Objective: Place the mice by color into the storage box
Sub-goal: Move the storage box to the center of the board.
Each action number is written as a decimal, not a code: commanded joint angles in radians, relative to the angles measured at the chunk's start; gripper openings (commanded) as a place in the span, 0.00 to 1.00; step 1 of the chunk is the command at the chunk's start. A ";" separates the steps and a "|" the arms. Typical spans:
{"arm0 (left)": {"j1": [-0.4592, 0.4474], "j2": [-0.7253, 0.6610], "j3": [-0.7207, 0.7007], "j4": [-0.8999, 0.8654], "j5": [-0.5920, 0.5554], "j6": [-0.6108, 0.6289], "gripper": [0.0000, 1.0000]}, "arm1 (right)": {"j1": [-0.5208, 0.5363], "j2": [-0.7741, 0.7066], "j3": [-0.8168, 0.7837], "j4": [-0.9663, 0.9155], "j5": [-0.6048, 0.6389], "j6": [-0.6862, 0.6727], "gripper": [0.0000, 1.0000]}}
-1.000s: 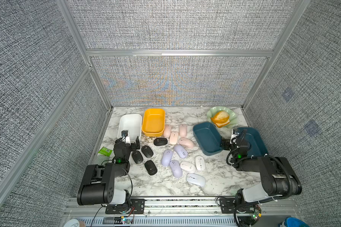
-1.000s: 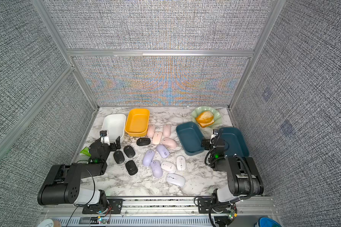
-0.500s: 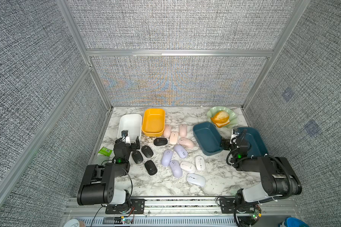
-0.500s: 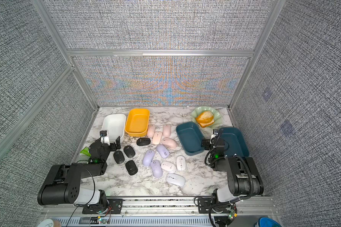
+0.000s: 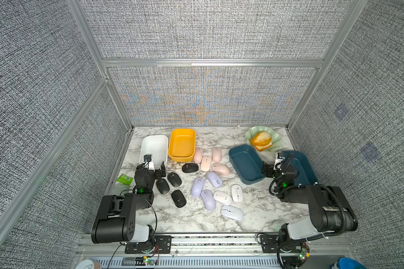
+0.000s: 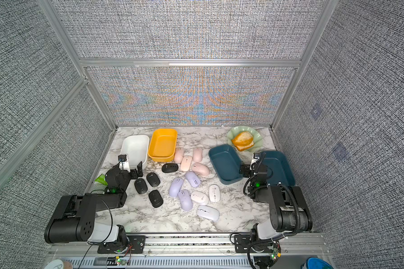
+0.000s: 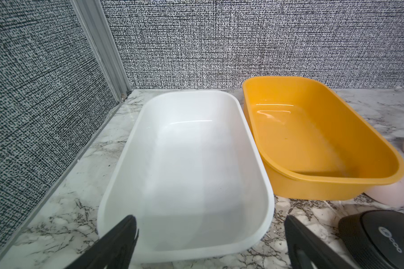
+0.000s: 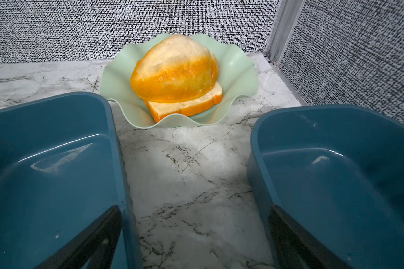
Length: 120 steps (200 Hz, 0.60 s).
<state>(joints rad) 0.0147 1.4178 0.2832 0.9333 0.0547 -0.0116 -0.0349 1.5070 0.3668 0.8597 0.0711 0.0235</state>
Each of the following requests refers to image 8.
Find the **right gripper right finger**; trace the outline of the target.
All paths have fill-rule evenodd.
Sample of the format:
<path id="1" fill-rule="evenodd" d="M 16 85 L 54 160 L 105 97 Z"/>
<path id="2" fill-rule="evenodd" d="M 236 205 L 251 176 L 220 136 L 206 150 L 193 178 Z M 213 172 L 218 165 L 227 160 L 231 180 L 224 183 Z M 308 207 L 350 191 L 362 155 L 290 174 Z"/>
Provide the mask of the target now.
<path id="1" fill-rule="evenodd" d="M 268 225 L 280 269 L 349 269 L 351 267 L 278 205 L 272 206 Z"/>

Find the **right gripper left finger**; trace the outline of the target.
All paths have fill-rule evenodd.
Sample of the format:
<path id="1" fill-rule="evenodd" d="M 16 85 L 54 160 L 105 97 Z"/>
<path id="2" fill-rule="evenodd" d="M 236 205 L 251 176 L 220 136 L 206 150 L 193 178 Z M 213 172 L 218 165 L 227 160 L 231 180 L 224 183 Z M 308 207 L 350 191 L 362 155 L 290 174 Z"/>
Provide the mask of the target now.
<path id="1" fill-rule="evenodd" d="M 123 227 L 120 209 L 110 207 L 38 269 L 109 269 Z"/>

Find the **teal storage box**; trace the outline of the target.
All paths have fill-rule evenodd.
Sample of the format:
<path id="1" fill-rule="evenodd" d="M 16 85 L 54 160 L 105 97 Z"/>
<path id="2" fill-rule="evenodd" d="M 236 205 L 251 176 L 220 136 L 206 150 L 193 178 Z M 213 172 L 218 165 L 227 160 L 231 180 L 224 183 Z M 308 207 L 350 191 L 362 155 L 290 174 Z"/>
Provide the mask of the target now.
<path id="1" fill-rule="evenodd" d="M 0 269 L 33 269 L 111 207 L 112 268 L 143 266 L 112 110 L 93 93 L 0 110 Z"/>
<path id="2" fill-rule="evenodd" d="M 279 207 L 354 269 L 404 269 L 404 125 L 353 105 L 277 109 L 250 138 L 248 180 L 274 266 L 305 268 Z"/>

